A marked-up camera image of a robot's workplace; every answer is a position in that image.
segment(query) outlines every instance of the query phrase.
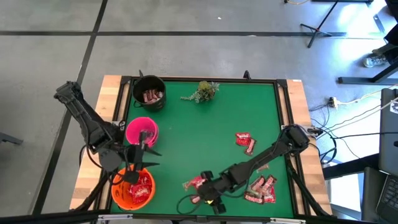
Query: tripod leg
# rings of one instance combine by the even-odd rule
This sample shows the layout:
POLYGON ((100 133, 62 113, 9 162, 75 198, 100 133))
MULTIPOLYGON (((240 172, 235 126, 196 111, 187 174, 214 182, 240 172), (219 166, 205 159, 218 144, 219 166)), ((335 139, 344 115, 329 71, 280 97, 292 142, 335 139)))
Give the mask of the tripod leg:
POLYGON ((319 31, 319 33, 324 34, 327 37, 333 37, 333 35, 329 34, 328 32, 319 31))
POLYGON ((317 37, 317 34, 319 33, 319 31, 315 31, 313 34, 312 34, 312 38, 311 38, 311 40, 310 40, 310 43, 308 44, 308 48, 311 48, 311 46, 312 46, 312 43, 313 43, 313 41, 315 40, 315 38, 317 37))
POLYGON ((300 26, 304 26, 304 27, 306 27, 306 28, 308 28, 308 29, 310 29, 310 30, 316 30, 316 28, 307 26, 307 25, 305 25, 305 24, 300 24, 300 26))

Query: wooden table frame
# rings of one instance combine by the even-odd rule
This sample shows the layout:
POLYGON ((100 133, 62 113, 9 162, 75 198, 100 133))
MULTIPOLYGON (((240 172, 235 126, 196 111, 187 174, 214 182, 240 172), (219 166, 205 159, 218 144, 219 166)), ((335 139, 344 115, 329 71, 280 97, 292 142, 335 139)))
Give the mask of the wooden table frame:
MULTIPOLYGON (((122 77, 120 75, 104 76, 95 111, 105 121, 120 121, 125 117, 125 113, 127 113, 125 110, 126 102, 131 100, 131 96, 128 95, 129 88, 131 87, 131 83, 129 83, 130 79, 131 77, 122 77)), ((206 80, 209 79, 209 77, 202 77, 202 79, 206 80)), ((301 80, 277 80, 277 83, 277 95, 279 95, 279 101, 281 102, 280 113, 282 114, 282 123, 296 123, 310 126, 311 120, 301 80)), ((98 162, 97 154, 92 155, 92 157, 98 162)), ((313 146, 309 146, 308 149, 300 154, 300 160, 301 163, 298 163, 298 165, 299 168, 301 165, 305 185, 315 200, 321 205, 322 209, 331 214, 329 198, 326 192, 325 180, 323 178, 317 149, 313 146)), ((291 161, 297 169, 297 160, 291 157, 291 161)), ((91 163, 85 152, 76 180, 70 208, 76 208, 84 201, 98 183, 100 175, 100 169, 91 163)), ((308 205, 306 206, 305 203, 303 203, 299 188, 296 184, 294 185, 298 214, 308 215, 308 213, 311 212, 312 215, 315 215, 312 209, 308 211, 308 205)), ((109 184, 107 183, 103 188, 102 194, 97 198, 91 208, 93 208, 93 206, 95 209, 107 208, 110 203, 108 196, 109 184)))

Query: candy bar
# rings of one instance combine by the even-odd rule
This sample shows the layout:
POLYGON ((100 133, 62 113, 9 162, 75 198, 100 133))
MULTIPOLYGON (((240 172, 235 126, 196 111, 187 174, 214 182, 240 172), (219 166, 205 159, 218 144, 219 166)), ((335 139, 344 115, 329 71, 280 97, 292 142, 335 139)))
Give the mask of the candy bar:
POLYGON ((138 178, 138 184, 152 185, 148 173, 143 173, 138 178))
POLYGON ((248 156, 253 155, 255 143, 256 143, 256 140, 250 139, 250 143, 249 143, 248 147, 246 148, 246 150, 244 151, 244 153, 245 153, 246 155, 248 155, 248 156))
POLYGON ((150 93, 149 90, 145 91, 147 93, 147 97, 148 97, 148 101, 150 101, 151 99, 153 99, 152 94, 150 93))
POLYGON ((131 186, 132 202, 145 202, 150 195, 152 187, 150 185, 136 184, 131 186))
POLYGON ((198 189, 199 186, 201 186, 205 181, 206 179, 203 179, 201 176, 197 176, 194 179, 183 183, 182 186, 185 190, 188 190, 190 186, 193 186, 195 189, 198 189))
POLYGON ((262 197, 262 194, 261 194, 260 192, 258 192, 258 191, 256 191, 256 190, 252 190, 252 189, 250 189, 250 187, 248 187, 248 188, 246 189, 245 193, 253 194, 253 195, 255 195, 256 197, 262 197))
POLYGON ((250 138, 250 133, 236 133, 237 138, 250 138))
POLYGON ((262 197, 256 197, 255 195, 247 193, 247 192, 244 193, 244 199, 246 199, 250 202, 256 202, 256 203, 260 203, 260 204, 264 203, 264 200, 262 197))
POLYGON ((265 165, 263 165, 263 166, 260 166, 260 168, 257 169, 257 173, 260 172, 260 171, 262 171, 262 170, 268 169, 268 168, 269 168, 269 165, 268 165, 268 164, 265 164, 265 165))
POLYGON ((200 201, 200 197, 199 196, 192 195, 192 196, 190 196, 190 199, 191 199, 191 203, 194 203, 194 204, 196 204, 196 203, 198 203, 200 201))
POLYGON ((250 185, 250 189, 251 189, 251 190, 260 189, 260 187, 264 184, 265 181, 266 181, 266 179, 264 178, 263 175, 261 175, 260 177, 258 177, 258 178, 250 185))
POLYGON ((239 146, 248 146, 250 138, 236 138, 236 144, 239 146))
POLYGON ((153 99, 151 99, 151 100, 149 100, 148 102, 147 102, 147 104, 153 104, 153 103, 155 103, 157 100, 155 99, 155 98, 153 98, 153 99))
POLYGON ((273 177, 272 175, 269 175, 267 177, 266 182, 264 183, 264 185, 261 187, 261 192, 263 195, 266 194, 266 190, 270 187, 272 187, 274 184, 276 183, 276 178, 273 177))
POLYGON ((157 95, 156 95, 156 93, 155 93, 155 90, 151 90, 151 92, 152 92, 152 96, 154 97, 154 99, 159 99, 158 97, 157 97, 157 95))
POLYGON ((274 186, 268 188, 267 193, 264 195, 264 203, 275 203, 276 196, 275 196, 275 189, 274 186))
POLYGON ((144 97, 144 102, 145 103, 148 102, 148 94, 146 92, 144 92, 142 95, 144 97))

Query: concrete floor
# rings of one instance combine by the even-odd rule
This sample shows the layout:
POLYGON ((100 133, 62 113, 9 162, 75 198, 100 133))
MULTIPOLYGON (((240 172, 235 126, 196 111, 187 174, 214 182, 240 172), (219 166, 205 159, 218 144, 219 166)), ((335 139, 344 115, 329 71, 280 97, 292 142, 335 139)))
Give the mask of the concrete floor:
MULTIPOLYGON (((303 80, 310 108, 324 104, 330 96, 351 101, 385 87, 336 83, 340 76, 372 77, 384 68, 361 65, 364 55, 384 45, 382 39, 368 35, 379 32, 373 15, 379 15, 386 30, 396 24, 384 4, 383 0, 375 0, 370 7, 339 3, 323 28, 347 32, 348 37, 317 39, 311 49, 306 37, 97 37, 82 89, 95 107, 105 74, 137 75, 141 69, 154 75, 241 77, 249 70, 253 78, 303 80)), ((0 30, 91 31, 100 5, 100 0, 1 1, 0 30)), ((307 32, 299 24, 317 26, 330 7, 331 3, 311 1, 294 6, 278 0, 109 0, 100 30, 307 32)), ((0 131, 24 140, 21 146, 0 144, 0 216, 29 213, 65 112, 52 96, 66 80, 76 80, 88 40, 87 36, 0 36, 0 102, 5 105, 0 111, 0 131)), ((379 98, 372 97, 330 110, 329 126, 378 103, 379 98)), ((321 111, 311 116, 323 121, 321 111)), ((377 131, 378 115, 363 124, 366 130, 352 125, 335 134, 377 131)), ((83 143, 80 128, 72 121, 45 213, 68 210, 83 143)), ((378 150, 377 136, 351 138, 347 143, 361 157, 378 150)), ((332 143, 324 138, 318 145, 326 151, 332 143)), ((336 159, 344 162, 355 157, 338 142, 336 159)))

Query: green tabletop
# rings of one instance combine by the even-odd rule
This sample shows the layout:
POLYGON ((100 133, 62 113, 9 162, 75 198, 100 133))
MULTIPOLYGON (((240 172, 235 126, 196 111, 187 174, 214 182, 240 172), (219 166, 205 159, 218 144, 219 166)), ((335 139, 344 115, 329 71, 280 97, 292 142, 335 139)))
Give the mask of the green tabletop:
MULTIPOLYGON (((143 108, 133 107, 132 99, 127 123, 136 117, 152 118, 159 126, 159 138, 154 150, 162 156, 146 154, 145 162, 158 162, 149 167, 154 176, 156 192, 152 201, 134 213, 176 215, 177 202, 187 194, 194 194, 194 188, 185 191, 182 184, 211 170, 214 177, 234 163, 249 160, 245 147, 235 143, 237 132, 250 132, 257 140, 254 156, 268 148, 280 133, 277 103, 273 85, 248 83, 221 83, 215 98, 196 104, 181 100, 190 96, 198 83, 165 82, 167 102, 165 108, 151 113, 143 108)), ((275 185, 276 203, 259 205, 243 198, 222 197, 227 212, 224 216, 236 217, 281 217, 292 218, 289 185, 285 160, 278 157, 269 163, 269 169, 254 172, 250 181, 259 175, 272 174, 277 178, 275 185)), ((240 194, 240 189, 233 195, 240 194)), ((181 211, 193 208, 189 200, 181 204, 181 211)), ((126 213, 114 202, 111 213, 126 213)), ((192 215, 214 215, 210 206, 203 204, 192 215)))

